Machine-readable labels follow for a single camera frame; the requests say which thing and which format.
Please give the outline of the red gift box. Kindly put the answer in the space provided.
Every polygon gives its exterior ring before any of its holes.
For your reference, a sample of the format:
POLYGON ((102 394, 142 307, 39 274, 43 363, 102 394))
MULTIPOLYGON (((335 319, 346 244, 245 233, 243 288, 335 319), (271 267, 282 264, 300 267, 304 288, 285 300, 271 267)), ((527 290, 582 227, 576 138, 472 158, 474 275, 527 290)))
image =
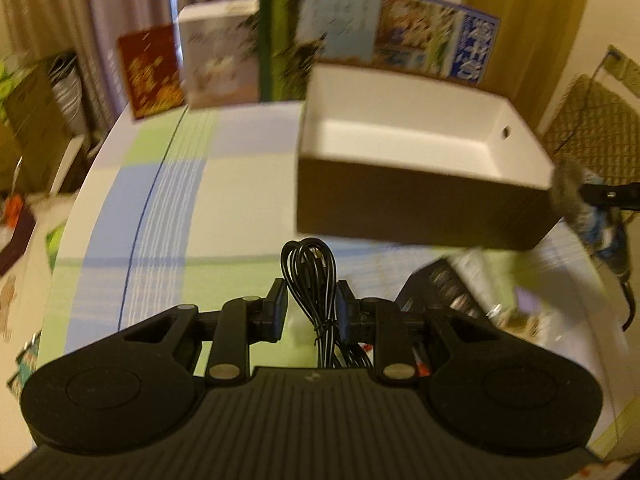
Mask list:
POLYGON ((174 26, 120 36, 117 47, 134 118, 144 119, 184 103, 174 26))

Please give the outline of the grey blue knitted sock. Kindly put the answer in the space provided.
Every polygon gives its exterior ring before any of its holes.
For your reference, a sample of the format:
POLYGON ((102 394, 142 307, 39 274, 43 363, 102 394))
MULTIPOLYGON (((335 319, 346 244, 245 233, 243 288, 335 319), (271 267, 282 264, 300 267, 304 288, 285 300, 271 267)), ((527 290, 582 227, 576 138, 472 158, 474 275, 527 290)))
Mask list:
POLYGON ((600 259, 616 251, 616 217, 612 211, 588 204, 580 194, 584 184, 603 180, 575 159, 562 157, 555 164, 549 191, 551 205, 590 252, 600 259))

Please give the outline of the black product box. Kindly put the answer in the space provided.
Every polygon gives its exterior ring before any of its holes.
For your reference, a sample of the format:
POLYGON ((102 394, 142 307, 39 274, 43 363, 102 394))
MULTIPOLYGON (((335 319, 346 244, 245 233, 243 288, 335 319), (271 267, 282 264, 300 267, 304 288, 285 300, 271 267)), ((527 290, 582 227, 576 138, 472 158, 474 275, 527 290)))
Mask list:
POLYGON ((443 308, 456 310, 470 318, 482 318, 485 315, 472 292, 445 258, 414 271, 402 286, 395 302, 406 312, 443 308))

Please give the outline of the white humidifier box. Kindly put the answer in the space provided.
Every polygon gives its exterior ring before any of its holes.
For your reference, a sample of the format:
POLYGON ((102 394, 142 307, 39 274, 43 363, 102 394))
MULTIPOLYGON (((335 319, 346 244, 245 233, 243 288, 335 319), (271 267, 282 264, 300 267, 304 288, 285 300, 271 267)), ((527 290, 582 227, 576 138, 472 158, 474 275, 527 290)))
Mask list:
POLYGON ((194 3, 179 12, 181 78, 190 107, 259 100, 252 31, 257 12, 258 0, 194 3))

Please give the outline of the green blue pure milk carton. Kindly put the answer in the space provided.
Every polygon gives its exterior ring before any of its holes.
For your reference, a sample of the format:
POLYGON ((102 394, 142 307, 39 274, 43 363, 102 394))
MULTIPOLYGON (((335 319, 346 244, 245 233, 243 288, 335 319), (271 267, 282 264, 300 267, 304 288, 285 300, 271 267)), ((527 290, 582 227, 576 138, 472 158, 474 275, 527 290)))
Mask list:
POLYGON ((381 1, 259 0, 262 102, 302 100, 319 61, 369 64, 381 1))

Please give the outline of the brown cardboard box white inside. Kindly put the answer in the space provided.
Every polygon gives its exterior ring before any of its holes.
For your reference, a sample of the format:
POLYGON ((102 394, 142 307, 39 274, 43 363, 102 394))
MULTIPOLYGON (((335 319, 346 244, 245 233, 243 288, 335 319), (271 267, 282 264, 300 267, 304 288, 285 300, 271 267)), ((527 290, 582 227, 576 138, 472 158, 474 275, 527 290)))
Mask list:
POLYGON ((345 64, 310 75, 297 157, 300 232, 525 252, 556 225, 552 162, 511 102, 345 64))

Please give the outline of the blue white milk carton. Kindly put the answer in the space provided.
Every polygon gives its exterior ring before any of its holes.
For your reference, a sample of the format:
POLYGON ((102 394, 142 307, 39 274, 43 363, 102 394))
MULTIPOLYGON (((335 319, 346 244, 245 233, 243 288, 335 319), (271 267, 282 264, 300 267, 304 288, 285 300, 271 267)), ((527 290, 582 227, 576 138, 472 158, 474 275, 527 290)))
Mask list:
POLYGON ((494 16, 445 0, 381 0, 373 62, 479 84, 499 26, 494 16))

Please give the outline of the cardboard boxes on floor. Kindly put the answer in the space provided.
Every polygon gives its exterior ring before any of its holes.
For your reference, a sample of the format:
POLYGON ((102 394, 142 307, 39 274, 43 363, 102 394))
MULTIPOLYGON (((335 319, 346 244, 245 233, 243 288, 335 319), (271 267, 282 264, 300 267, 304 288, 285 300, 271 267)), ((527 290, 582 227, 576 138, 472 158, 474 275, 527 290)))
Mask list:
POLYGON ((58 192, 91 143, 78 56, 72 50, 30 62, 1 61, 1 189, 58 192))

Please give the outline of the checkered bed sheet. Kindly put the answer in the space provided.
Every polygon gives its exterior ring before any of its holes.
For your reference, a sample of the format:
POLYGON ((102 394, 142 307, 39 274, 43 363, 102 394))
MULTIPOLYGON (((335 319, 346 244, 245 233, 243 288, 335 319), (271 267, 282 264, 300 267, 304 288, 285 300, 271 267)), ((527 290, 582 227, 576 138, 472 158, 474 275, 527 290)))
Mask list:
MULTIPOLYGON (((39 362, 175 304, 219 309, 262 295, 296 237, 297 103, 191 112, 143 122, 122 114, 66 223, 39 362)), ((574 234, 556 226, 531 252, 488 252, 504 304, 539 300, 544 344, 598 378, 603 411, 590 441, 605 455, 630 433, 639 400, 626 341, 600 276, 574 234)))

